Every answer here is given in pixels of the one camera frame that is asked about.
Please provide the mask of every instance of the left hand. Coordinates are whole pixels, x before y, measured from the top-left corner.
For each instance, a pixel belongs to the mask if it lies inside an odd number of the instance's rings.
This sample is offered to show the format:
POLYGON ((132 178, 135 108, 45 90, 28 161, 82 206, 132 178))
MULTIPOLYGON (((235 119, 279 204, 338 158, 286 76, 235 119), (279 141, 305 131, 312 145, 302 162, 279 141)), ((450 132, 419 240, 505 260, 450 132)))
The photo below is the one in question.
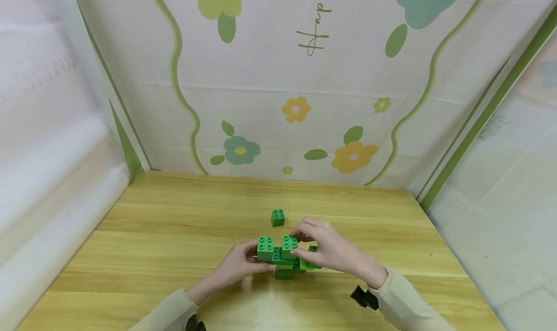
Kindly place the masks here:
POLYGON ((271 264, 258 262, 256 256, 256 239, 235 244, 211 274, 188 289, 190 299, 199 305, 215 291, 231 286, 247 275, 275 270, 271 264))

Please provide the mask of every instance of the stacked green bricks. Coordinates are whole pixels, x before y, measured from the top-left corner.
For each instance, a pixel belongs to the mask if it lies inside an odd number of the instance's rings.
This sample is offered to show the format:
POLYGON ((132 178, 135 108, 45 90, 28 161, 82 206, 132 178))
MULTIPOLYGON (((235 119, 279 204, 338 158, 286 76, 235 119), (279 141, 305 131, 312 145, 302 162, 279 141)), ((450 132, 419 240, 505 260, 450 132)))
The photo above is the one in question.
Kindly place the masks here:
MULTIPOLYGON (((276 265, 275 279, 279 280, 289 280, 293 273, 300 274, 307 270, 321 268, 292 255, 290 251, 296 247, 298 247, 298 240, 295 236, 283 236, 281 246, 274 246, 272 237, 259 237, 257 259, 276 265)), ((310 251, 317 251, 317 247, 311 246, 310 251)))

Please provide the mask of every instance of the beige sleeve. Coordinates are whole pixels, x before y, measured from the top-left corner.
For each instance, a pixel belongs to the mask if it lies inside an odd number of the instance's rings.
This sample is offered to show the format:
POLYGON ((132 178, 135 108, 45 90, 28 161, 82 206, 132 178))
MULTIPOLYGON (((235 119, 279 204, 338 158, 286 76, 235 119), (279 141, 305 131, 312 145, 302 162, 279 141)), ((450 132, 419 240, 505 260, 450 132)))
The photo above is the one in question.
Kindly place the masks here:
POLYGON ((159 303, 146 317, 128 331, 182 331, 198 306, 184 289, 174 292, 159 303))
POLYGON ((406 278, 395 269, 386 268, 389 277, 379 289, 367 289, 379 300, 386 321, 401 331, 454 331, 406 278))

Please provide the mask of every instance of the black strap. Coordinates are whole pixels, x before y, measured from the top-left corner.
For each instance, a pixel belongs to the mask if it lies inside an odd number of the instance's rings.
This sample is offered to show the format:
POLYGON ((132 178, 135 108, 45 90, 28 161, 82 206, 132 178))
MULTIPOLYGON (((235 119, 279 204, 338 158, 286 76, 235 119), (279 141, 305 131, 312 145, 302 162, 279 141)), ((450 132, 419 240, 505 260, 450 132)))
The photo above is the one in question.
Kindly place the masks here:
POLYGON ((193 314, 184 326, 184 331, 206 331, 206 328, 202 321, 197 321, 197 314, 193 314))
POLYGON ((356 287, 356 290, 354 290, 350 297, 363 308, 370 307, 373 310, 380 308, 380 302, 377 297, 369 291, 363 291, 360 286, 356 287))

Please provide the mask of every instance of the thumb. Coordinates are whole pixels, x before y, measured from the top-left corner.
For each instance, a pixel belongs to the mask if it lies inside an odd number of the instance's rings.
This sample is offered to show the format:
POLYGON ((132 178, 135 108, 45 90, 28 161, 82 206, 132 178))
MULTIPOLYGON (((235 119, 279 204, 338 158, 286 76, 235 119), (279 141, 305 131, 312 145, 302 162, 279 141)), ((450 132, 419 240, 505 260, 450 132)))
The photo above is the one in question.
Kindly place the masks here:
POLYGON ((319 253, 313 253, 312 251, 300 249, 299 247, 290 251, 290 253, 304 259, 305 261, 312 262, 314 264, 321 264, 321 254, 319 253))
POLYGON ((275 270, 275 266, 268 263, 250 263, 247 266, 248 274, 271 272, 275 270))

